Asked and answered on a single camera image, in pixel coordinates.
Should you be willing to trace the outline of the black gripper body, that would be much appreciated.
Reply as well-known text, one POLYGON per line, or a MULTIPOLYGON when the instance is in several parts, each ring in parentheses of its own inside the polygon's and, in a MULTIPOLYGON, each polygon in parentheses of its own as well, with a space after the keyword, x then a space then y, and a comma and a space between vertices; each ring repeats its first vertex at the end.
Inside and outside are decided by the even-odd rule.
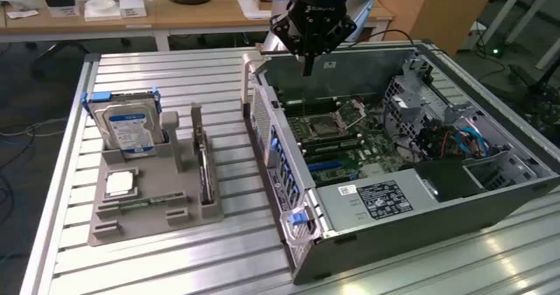
POLYGON ((348 15, 346 0, 290 0, 286 12, 302 36, 306 50, 306 25, 316 18, 338 19, 348 15))

